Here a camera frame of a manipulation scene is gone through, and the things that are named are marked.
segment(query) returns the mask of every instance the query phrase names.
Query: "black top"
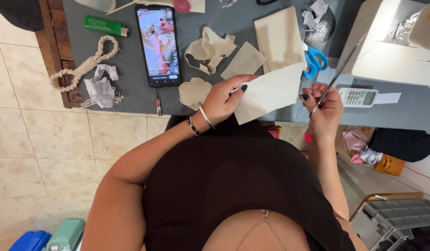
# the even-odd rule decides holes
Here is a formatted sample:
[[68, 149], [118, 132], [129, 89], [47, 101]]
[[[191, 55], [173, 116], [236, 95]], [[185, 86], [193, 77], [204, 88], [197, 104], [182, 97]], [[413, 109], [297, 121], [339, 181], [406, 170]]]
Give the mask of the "black top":
[[251, 209], [295, 221], [312, 251], [355, 250], [306, 157], [279, 139], [183, 141], [153, 168], [143, 206], [148, 251], [200, 251], [223, 220]]

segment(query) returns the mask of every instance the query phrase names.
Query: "bracelet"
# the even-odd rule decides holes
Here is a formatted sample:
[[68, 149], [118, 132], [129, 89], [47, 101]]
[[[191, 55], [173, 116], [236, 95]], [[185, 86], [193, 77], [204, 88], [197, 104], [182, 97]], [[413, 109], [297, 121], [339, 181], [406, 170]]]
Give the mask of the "bracelet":
[[207, 123], [209, 124], [210, 128], [215, 129], [215, 126], [212, 125], [212, 123], [210, 122], [209, 118], [207, 117], [206, 113], [204, 112], [204, 110], [202, 109], [202, 104], [201, 102], [198, 102], [198, 107], [199, 110], [202, 113], [202, 116], [204, 117], [204, 119], [207, 121]]
[[193, 135], [195, 136], [201, 136], [201, 134], [196, 130], [195, 126], [192, 123], [192, 118], [187, 117], [187, 123], [189, 123], [190, 129], [192, 130]]

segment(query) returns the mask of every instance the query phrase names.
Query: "plastic bottle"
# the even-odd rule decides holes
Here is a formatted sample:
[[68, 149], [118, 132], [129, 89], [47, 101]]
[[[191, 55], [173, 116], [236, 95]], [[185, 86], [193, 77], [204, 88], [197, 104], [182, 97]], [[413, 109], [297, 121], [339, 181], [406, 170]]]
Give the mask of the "plastic bottle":
[[110, 12], [116, 8], [116, 0], [75, 0], [93, 9], [98, 9], [103, 12]]

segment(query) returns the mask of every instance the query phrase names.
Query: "blue scissor handle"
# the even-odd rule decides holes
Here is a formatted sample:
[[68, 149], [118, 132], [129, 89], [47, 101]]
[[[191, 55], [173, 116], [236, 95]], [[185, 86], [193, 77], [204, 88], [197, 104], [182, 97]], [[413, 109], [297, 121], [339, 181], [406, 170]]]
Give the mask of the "blue scissor handle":
[[316, 65], [311, 61], [311, 59], [310, 59], [310, 57], [308, 56], [308, 54], [305, 52], [305, 59], [307, 60], [307, 65], [308, 65], [308, 67], [310, 68], [310, 71], [306, 71], [306, 70], [304, 70], [303, 71], [303, 75], [306, 77], [306, 78], [308, 78], [308, 79], [311, 79], [311, 78], [313, 78], [314, 76], [316, 76], [316, 74], [317, 74], [317, 67], [316, 67]]
[[[318, 49], [314, 48], [314, 47], [308, 47], [308, 54], [311, 57], [311, 61], [313, 62], [314, 65], [316, 65], [316, 68], [318, 71], [324, 71], [328, 68], [328, 59], [327, 57], [320, 52]], [[320, 67], [319, 61], [317, 61], [316, 55], [319, 55], [320, 58], [322, 58], [323, 60], [323, 67]]]

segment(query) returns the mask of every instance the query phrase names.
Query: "red cable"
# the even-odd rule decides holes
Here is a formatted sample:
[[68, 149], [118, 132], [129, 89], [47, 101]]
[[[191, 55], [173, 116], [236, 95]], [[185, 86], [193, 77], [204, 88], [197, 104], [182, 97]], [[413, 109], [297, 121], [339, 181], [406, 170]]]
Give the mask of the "red cable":
[[422, 174], [422, 173], [419, 173], [419, 172], [417, 172], [417, 171], [415, 171], [415, 170], [412, 170], [411, 168], [409, 168], [409, 167], [407, 167], [407, 166], [404, 166], [404, 167], [405, 167], [405, 168], [407, 168], [407, 169], [409, 169], [409, 170], [411, 170], [412, 172], [417, 173], [417, 174], [419, 174], [419, 175], [422, 175], [422, 176], [424, 176], [424, 177], [426, 177], [427, 179], [429, 179], [429, 180], [430, 180], [429, 176], [426, 176], [426, 175], [424, 175], [424, 174]]

